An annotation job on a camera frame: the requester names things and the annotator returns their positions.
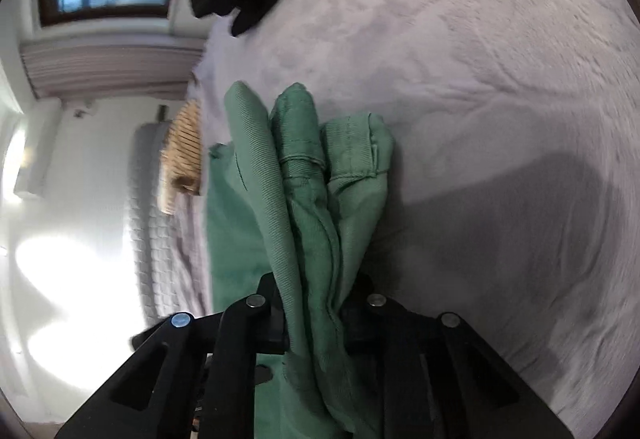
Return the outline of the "grey curtain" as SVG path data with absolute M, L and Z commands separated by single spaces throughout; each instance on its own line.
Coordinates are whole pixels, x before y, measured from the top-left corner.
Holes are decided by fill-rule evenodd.
M 198 38 L 168 35 L 92 35 L 25 43 L 21 59 L 38 99 L 182 100 L 204 46 Z

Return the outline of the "green work jacket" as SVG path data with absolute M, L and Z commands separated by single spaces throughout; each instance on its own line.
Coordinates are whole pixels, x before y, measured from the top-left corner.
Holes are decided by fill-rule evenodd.
M 290 347 L 258 355 L 259 438 L 375 438 L 378 415 L 340 317 L 380 221 L 394 140 L 382 117 L 320 122 L 301 84 L 265 107 L 242 82 L 224 97 L 231 140 L 209 151 L 206 233 L 213 300 L 225 308 L 266 273 Z

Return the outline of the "lavender bed blanket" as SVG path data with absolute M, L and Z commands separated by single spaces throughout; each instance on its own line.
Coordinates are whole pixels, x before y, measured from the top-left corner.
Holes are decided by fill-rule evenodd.
M 300 82 L 324 119 L 395 140 L 374 274 L 408 309 L 462 315 L 577 438 L 639 367 L 639 24 L 627 0 L 279 0 L 214 21 L 194 73 L 224 92 Z

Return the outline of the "beige striped folded garment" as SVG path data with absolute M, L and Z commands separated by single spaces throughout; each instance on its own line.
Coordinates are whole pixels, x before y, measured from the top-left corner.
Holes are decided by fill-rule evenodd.
M 168 128 L 160 151 L 157 203 L 163 214 L 173 214 L 179 193 L 198 196 L 202 183 L 201 105 L 190 100 Z

